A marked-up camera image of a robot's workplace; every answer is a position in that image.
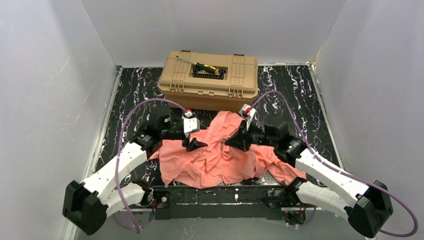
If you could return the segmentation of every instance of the black marble surface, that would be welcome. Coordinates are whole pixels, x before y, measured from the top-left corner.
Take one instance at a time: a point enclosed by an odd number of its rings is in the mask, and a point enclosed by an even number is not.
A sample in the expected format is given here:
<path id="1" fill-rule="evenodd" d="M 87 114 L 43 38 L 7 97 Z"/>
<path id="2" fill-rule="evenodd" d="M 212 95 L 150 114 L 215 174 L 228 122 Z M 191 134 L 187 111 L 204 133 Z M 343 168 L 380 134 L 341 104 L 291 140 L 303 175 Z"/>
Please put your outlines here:
<path id="1" fill-rule="evenodd" d="M 123 69 L 109 117 L 106 134 L 103 139 L 96 171 L 117 154 L 119 132 L 122 128 L 123 120 L 131 109 L 143 100 L 163 98 L 163 95 L 158 89 L 158 80 L 161 76 L 161 72 L 161 67 Z M 269 90 L 282 92 L 289 102 L 297 123 L 300 128 L 302 128 L 303 133 L 306 135 L 312 147 L 327 160 L 337 166 L 339 165 L 308 66 L 259 66 L 258 88 L 259 95 Z M 132 134 L 134 134 L 143 118 L 149 118 L 150 110 L 158 104 L 161 105 L 165 103 L 148 103 L 145 105 L 145 108 L 139 109 L 136 114 L 132 116 L 125 130 L 123 143 L 127 141 L 127 136 L 132 136 Z M 299 135 L 295 130 L 289 112 L 277 96 L 269 95 L 265 97 L 259 103 L 258 107 L 256 107 L 256 110 L 257 114 L 255 120 L 261 127 L 263 127 L 263 123 L 267 118 L 283 119 L 288 122 L 290 132 Z M 194 112 L 197 118 L 206 126 L 209 126 L 212 119 L 217 115 L 217 112 L 214 111 L 194 110 Z M 123 184 L 127 184 L 129 181 L 137 178 L 143 178 L 154 186 L 164 185 L 161 180 L 159 161 L 157 159 L 138 166 L 126 176 Z M 310 176 L 307 178 L 315 184 L 321 185 L 316 179 Z M 172 184 L 180 185 L 181 183 L 174 181 Z M 263 178 L 249 184 L 278 185 L 279 183 L 267 172 Z"/>

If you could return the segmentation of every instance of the floor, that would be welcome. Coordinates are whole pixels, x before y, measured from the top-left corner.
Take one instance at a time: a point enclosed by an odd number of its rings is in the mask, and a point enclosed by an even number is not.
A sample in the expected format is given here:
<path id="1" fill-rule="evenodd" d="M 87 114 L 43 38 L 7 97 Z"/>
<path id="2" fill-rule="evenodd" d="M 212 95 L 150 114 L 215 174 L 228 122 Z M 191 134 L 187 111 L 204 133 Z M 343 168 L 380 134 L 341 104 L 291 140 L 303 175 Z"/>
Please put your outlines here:
<path id="1" fill-rule="evenodd" d="M 163 95 L 157 84 L 162 73 L 161 67 L 152 68 L 124 68 L 117 87 L 116 96 L 111 109 L 107 130 L 101 147 L 101 153 L 97 162 L 96 171 L 106 164 L 117 154 L 117 138 L 123 119 L 131 109 L 144 99 L 150 99 Z M 303 133 L 314 149 L 332 163 L 339 165 L 336 151 L 329 134 L 328 126 L 324 119 L 322 106 L 320 105 L 317 91 L 314 87 L 310 69 L 307 65 L 270 65 L 259 66 L 258 69 L 259 95 L 269 90 L 282 92 L 294 112 L 296 121 L 301 126 Z M 257 108 L 255 119 L 263 125 L 265 118 L 283 118 L 289 124 L 291 133 L 296 133 L 292 119 L 283 104 L 276 96 L 267 96 Z M 124 140 L 131 136 L 137 128 L 140 120 L 147 118 L 150 109 L 156 104 L 149 103 L 146 108 L 140 109 L 133 115 Z M 200 121 L 208 126 L 217 112 L 206 110 L 194 111 Z M 163 186 L 158 167 L 159 161 L 149 161 L 132 171 L 124 180 L 126 184 L 137 178 L 142 178 L 154 186 Z M 321 183 L 308 176 L 308 180 L 320 185 Z M 279 183 L 269 174 L 253 183 L 252 185 L 278 185 Z"/>
<path id="2" fill-rule="evenodd" d="M 146 214 L 136 217 L 141 225 L 148 221 Z M 135 234 L 109 217 L 91 236 L 78 230 L 75 240 L 364 240 L 347 221 L 323 210 L 299 230 L 283 224 L 263 218 L 184 218 L 153 221 L 141 234 Z"/>

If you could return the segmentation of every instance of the toolbox lid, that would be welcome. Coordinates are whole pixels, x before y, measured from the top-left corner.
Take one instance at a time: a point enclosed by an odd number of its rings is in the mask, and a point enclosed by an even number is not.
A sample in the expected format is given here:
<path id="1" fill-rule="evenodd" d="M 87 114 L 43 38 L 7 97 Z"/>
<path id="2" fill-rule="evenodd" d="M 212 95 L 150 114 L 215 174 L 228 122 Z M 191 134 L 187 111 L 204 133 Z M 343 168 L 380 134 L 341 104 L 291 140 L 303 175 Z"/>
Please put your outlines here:
<path id="1" fill-rule="evenodd" d="M 224 70 L 223 79 L 194 77 L 195 66 L 176 56 Z M 258 95 L 258 60 L 253 56 L 236 54 L 171 51 L 166 59 L 158 87 L 166 95 L 254 99 Z"/>

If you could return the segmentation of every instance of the metal frame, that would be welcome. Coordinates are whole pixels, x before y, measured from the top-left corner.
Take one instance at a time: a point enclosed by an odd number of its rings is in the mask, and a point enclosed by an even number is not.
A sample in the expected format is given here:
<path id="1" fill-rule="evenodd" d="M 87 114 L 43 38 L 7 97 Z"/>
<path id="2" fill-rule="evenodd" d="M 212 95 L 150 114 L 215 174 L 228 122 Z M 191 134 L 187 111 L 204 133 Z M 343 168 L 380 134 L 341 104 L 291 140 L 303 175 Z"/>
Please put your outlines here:
<path id="1" fill-rule="evenodd" d="M 326 106 L 324 105 L 323 95 L 321 93 L 321 88 L 320 88 L 320 81 L 318 80 L 318 75 L 317 75 L 317 72 L 315 70 L 316 65 L 315 65 L 314 62 L 307 62 L 306 65 L 309 68 L 309 72 L 310 72 L 310 75 L 312 77 L 313 86 L 315 87 L 315 90 L 318 93 L 317 94 L 318 102 L 319 102 L 319 104 L 321 105 L 321 108 L 322 108 L 322 115 L 324 116 L 325 123 L 327 124 L 328 133 L 330 134 L 332 145 L 334 146 L 334 151 L 335 151 L 335 155 L 337 157 L 338 164 L 339 164 L 341 169 L 344 169 L 342 159 L 340 158 L 339 149 L 337 148 L 337 144 L 336 144 L 336 141 L 334 140 L 333 132 L 330 128 L 329 119 L 327 117 L 327 109 L 326 109 Z"/>
<path id="2" fill-rule="evenodd" d="M 116 66 L 116 77 L 113 82 L 112 89 L 110 90 L 110 94 L 107 99 L 106 105 L 104 107 L 103 114 L 101 115 L 101 122 L 97 130 L 93 147 L 91 149 L 91 160 L 88 163 L 87 169 L 85 170 L 83 179 L 90 177 L 93 173 L 96 172 L 96 165 L 99 160 L 100 149 L 102 147 L 103 138 L 105 137 L 106 129 L 108 127 L 109 116 L 111 115 L 112 106 L 115 100 L 115 95 L 117 94 L 118 84 L 121 80 L 122 70 L 123 70 L 122 66 Z M 75 239 L 77 230 L 78 230 L 77 226 L 75 226 L 71 221 L 66 220 L 66 225 L 63 231 L 62 240 Z"/>
<path id="3" fill-rule="evenodd" d="M 329 121 L 328 121 L 328 118 L 327 118 L 327 112 L 326 112 L 325 105 L 324 105 L 324 102 L 323 102 L 323 99 L 322 99 L 318 77 L 317 77 L 317 74 L 316 74 L 316 71 L 315 71 L 315 63 L 313 63 L 313 62 L 307 62 L 307 63 L 280 63 L 280 62 L 278 62 L 278 63 L 260 63 L 259 64 L 259 66 L 302 66 L 302 65 L 308 66 L 309 72 L 311 74 L 313 85 L 314 85 L 314 87 L 315 87 L 315 89 L 318 93 L 317 94 L 318 101 L 319 101 L 319 104 L 321 105 L 321 108 L 323 110 L 322 113 L 323 113 L 323 116 L 324 116 L 325 123 L 327 124 L 327 128 L 328 128 L 328 132 L 329 132 L 330 137 L 331 137 L 331 141 L 332 141 L 333 146 L 334 146 L 337 161 L 340 164 L 340 168 L 343 169 L 343 164 L 342 164 L 342 161 L 340 159 L 340 154 L 339 154 L 338 148 L 336 146 L 336 143 L 334 141 L 334 137 L 333 137 L 332 131 L 330 129 Z M 107 102 L 106 102 L 106 105 L 105 105 L 105 108 L 104 108 L 104 111 L 103 111 L 103 114 L 102 114 L 102 117 L 101 117 L 101 123 L 100 123 L 99 129 L 97 131 L 95 142 L 94 142 L 94 145 L 93 145 L 93 148 L 92 148 L 92 151 L 91 151 L 91 160 L 90 160 L 88 167 L 85 171 L 84 179 L 88 178 L 89 176 L 91 176 L 93 173 L 96 172 L 96 165 L 97 165 L 98 160 L 99 160 L 100 149 L 101 149 L 102 144 L 103 144 L 103 138 L 105 137 L 105 134 L 106 134 L 109 116 L 111 114 L 112 106 L 113 106 L 113 103 L 114 103 L 114 100 L 115 100 L 115 96 L 117 94 L 118 84 L 121 80 L 123 68 L 124 68 L 123 66 L 117 66 L 116 78 L 115 78 L 115 81 L 113 83 L 113 87 L 110 91 L 109 98 L 107 99 Z M 150 68 L 163 68 L 163 66 L 150 67 Z M 294 209 L 297 209 L 297 208 L 291 208 L 291 207 L 281 208 L 282 211 L 291 211 L 291 210 L 294 210 Z M 144 208 L 135 208 L 135 209 L 133 209 L 133 211 L 134 212 L 150 212 L 151 210 L 150 209 L 144 209 Z M 63 235 L 62 235 L 62 240 L 75 239 L 75 236 L 77 234 L 77 230 L 78 230 L 77 226 L 75 226 L 72 222 L 67 220 L 66 226 L 65 226 L 65 229 L 64 229 L 64 232 L 63 232 Z"/>

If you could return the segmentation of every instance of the white arm segment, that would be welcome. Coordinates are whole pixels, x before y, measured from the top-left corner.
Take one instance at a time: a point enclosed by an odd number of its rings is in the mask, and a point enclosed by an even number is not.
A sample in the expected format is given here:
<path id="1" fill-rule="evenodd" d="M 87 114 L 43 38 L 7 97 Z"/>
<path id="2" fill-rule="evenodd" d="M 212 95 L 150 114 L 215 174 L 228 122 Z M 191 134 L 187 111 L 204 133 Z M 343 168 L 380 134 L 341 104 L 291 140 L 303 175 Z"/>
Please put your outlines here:
<path id="1" fill-rule="evenodd" d="M 135 183 L 130 183 L 121 189 L 128 205 L 139 204 L 145 194 L 143 188 Z M 109 196 L 107 196 L 106 200 L 102 203 L 109 206 L 106 209 L 107 218 L 112 214 L 124 209 L 124 204 L 122 203 L 118 191 L 111 192 Z"/>
<path id="2" fill-rule="evenodd" d="M 358 201 L 356 195 L 363 195 L 368 189 L 368 186 L 362 182 L 358 182 L 348 178 L 347 176 L 341 175 L 340 172 L 345 172 L 344 170 L 329 162 L 318 153 L 316 154 L 321 158 L 322 162 L 326 162 L 332 167 L 339 169 L 339 172 L 335 172 L 324 166 L 321 162 L 315 159 L 314 155 L 307 149 L 304 150 L 300 154 L 301 157 L 296 160 L 296 168 L 323 182 L 327 185 L 327 187 L 340 195 L 340 197 L 342 197 L 350 207 L 353 207 Z"/>
<path id="3" fill-rule="evenodd" d="M 296 195 L 302 203 L 318 206 L 348 220 L 348 214 L 344 210 L 348 204 L 337 193 L 327 188 L 307 181 L 300 185 Z"/>
<path id="4" fill-rule="evenodd" d="M 147 154 L 141 149 L 137 143 L 127 143 L 120 154 L 119 161 L 119 182 L 127 176 L 138 165 L 147 160 Z M 105 204 L 107 197 L 116 187 L 115 183 L 115 168 L 117 165 L 117 157 L 115 156 L 99 171 L 83 180 L 84 188 L 90 192 L 97 191 L 98 199 L 102 204 Z"/>

